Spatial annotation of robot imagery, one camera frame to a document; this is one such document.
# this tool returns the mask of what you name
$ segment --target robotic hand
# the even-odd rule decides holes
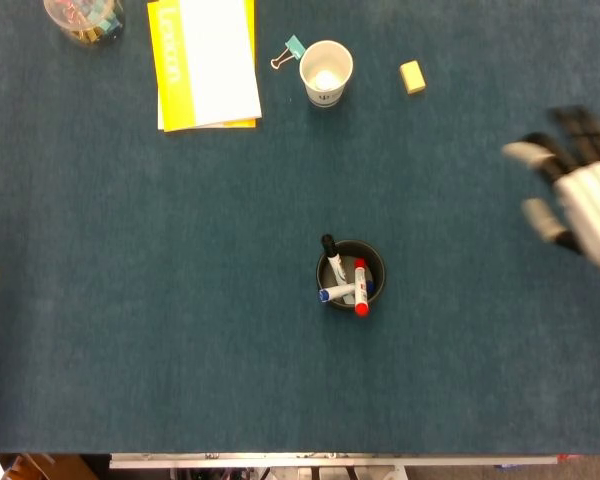
[[[531,133],[502,151],[542,176],[563,205],[572,230],[539,198],[522,205],[531,226],[546,242],[582,254],[600,267],[600,122],[583,107],[549,113],[573,141],[577,155],[544,133]]]

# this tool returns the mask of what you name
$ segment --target binder clip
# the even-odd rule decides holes
[[[276,58],[271,59],[271,68],[274,70],[278,70],[280,65],[288,60],[291,60],[292,58],[300,60],[306,50],[302,43],[300,43],[300,40],[298,40],[298,37],[295,35],[291,35],[291,38],[285,42],[285,46],[287,48],[284,49],[284,52],[282,52]]]

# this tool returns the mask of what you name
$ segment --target white paper cup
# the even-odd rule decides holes
[[[307,48],[300,60],[300,78],[309,100],[318,107],[338,103],[353,73],[353,58],[343,45],[322,40]]]

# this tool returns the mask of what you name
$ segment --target red marker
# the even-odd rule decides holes
[[[355,276],[355,296],[356,296],[356,313],[364,317],[369,313],[369,304],[367,303],[367,281],[364,275],[364,259],[356,258],[356,276]]]

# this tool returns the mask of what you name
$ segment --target marker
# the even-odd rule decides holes
[[[336,298],[344,297],[345,295],[351,295],[355,290],[356,286],[353,283],[323,288],[318,291],[318,298],[322,303],[326,303],[329,300],[335,300]]]
[[[342,259],[338,254],[336,242],[328,233],[322,236],[322,246],[324,247],[324,253],[329,260],[333,274],[336,276],[336,283],[338,285],[347,285],[349,282],[347,282],[347,276],[344,273],[344,268],[342,268]],[[347,305],[353,305],[354,303],[353,295],[351,294],[344,295],[342,300]]]
[[[356,258],[356,313],[364,317],[369,313],[367,303],[367,281],[364,275],[364,259]]]

